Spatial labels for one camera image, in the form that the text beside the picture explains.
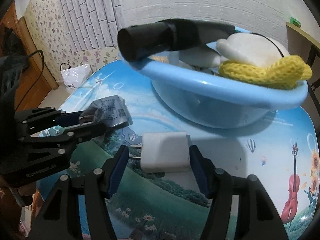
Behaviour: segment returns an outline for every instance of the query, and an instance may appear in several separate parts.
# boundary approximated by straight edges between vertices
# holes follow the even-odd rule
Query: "violin neck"
[[[296,191],[296,184],[297,184],[297,179],[296,179],[296,175],[297,175],[297,166],[296,166],[296,155],[293,155],[293,161],[294,161],[294,176],[293,176],[293,191]]]

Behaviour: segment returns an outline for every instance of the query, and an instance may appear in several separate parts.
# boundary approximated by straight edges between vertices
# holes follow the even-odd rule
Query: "qr code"
[[[118,109],[118,113],[119,113],[119,117],[125,116],[125,112],[122,108]]]

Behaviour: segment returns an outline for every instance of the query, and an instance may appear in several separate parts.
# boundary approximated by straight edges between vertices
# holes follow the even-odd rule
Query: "tabletop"
[[[243,128],[208,128],[177,115],[159,98],[149,78],[115,61],[95,72],[60,109],[85,110],[92,101],[111,95],[125,99],[133,124],[109,138],[78,144],[70,168],[38,181],[44,199],[61,174],[76,177],[101,167],[121,144],[141,143],[145,132],[186,131],[192,144],[216,167],[239,177],[257,175],[279,214],[289,197],[288,182],[294,172],[292,151],[296,150],[300,187],[297,213],[291,223],[284,225],[289,239],[297,239],[310,223],[319,191],[319,153],[312,121],[303,108],[269,112]],[[62,131],[61,127],[53,127],[40,136]],[[139,154],[137,151],[130,148],[134,155]],[[227,239],[234,238],[237,200],[234,196]],[[138,161],[130,160],[117,193],[106,204],[117,238],[198,240],[211,203],[200,193],[191,170],[145,173]],[[83,196],[79,197],[79,206],[82,231],[90,234]]]

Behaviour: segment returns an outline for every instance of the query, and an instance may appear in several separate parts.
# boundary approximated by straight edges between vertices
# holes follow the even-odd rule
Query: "floral wallpaper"
[[[56,1],[31,0],[24,17],[37,49],[44,52],[44,61],[57,82],[63,82],[61,63],[68,63],[72,67],[89,63],[95,72],[119,59],[118,50],[114,47],[72,52],[63,32]]]

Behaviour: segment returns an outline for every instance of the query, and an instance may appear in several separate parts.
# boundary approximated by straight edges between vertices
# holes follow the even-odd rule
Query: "white paper bag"
[[[62,70],[62,65],[68,65],[69,68]],[[60,71],[69,94],[72,94],[92,74],[90,64],[71,68],[69,64],[62,63],[60,65]]]

